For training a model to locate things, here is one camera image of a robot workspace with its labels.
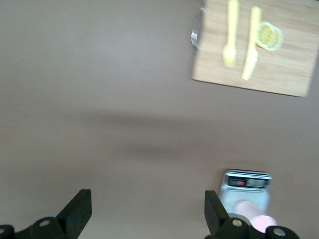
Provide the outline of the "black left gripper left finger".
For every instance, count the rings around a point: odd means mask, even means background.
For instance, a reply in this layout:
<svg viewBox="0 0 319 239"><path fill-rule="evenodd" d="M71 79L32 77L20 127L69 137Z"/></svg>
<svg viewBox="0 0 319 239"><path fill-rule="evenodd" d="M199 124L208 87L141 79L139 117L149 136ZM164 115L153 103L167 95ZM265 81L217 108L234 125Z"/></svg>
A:
<svg viewBox="0 0 319 239"><path fill-rule="evenodd" d="M55 217L44 217L22 231L0 226L2 239L76 239L92 215L91 190L80 190Z"/></svg>

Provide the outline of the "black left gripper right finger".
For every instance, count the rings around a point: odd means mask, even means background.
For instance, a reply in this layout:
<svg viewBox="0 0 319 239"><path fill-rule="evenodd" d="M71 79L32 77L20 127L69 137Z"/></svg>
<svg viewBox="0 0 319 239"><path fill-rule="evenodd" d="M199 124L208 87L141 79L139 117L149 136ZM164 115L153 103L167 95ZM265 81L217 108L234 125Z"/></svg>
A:
<svg viewBox="0 0 319 239"><path fill-rule="evenodd" d="M210 235L207 239L298 239L291 229L269 226L260 232L239 217L230 217L214 190L205 191L204 214Z"/></svg>

